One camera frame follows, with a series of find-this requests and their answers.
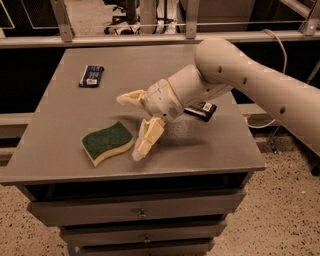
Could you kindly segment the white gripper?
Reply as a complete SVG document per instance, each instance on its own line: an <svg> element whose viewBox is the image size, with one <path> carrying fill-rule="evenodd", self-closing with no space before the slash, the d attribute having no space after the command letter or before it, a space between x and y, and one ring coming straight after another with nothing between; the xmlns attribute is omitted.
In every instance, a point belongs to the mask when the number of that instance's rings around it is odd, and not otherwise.
<svg viewBox="0 0 320 256"><path fill-rule="evenodd" d="M122 94L116 98L121 105L143 109L154 116L149 121L143 120L139 129L132 157L135 161L142 160L151 150L164 132L165 122L171 122L183 113L180 103L170 83L161 79L151 85L146 93L135 90Z"/></svg>

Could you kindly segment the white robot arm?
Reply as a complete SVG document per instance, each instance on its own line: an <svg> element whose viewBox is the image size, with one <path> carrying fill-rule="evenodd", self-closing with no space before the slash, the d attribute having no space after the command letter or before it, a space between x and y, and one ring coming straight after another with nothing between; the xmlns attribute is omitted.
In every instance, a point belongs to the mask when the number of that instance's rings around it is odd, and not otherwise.
<svg viewBox="0 0 320 256"><path fill-rule="evenodd" d="M187 105L217 98L233 88L320 155L320 89L252 60L224 39L215 39L199 43L194 62L172 76L117 97L120 104L151 116L141 123L133 159L144 158L165 125L182 115Z"/></svg>

